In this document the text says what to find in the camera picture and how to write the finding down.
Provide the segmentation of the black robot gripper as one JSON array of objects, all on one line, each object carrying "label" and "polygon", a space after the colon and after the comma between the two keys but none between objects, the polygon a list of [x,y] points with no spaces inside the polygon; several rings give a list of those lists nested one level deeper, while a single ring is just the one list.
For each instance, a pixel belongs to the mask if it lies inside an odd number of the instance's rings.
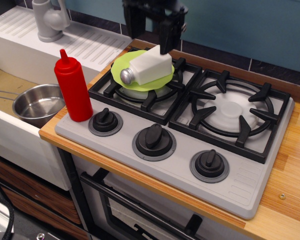
[{"label": "black robot gripper", "polygon": [[132,39],[145,33],[146,17],[163,18],[159,22],[160,54],[168,54],[178,46],[189,11],[180,0],[123,0],[122,5],[127,32]]}]

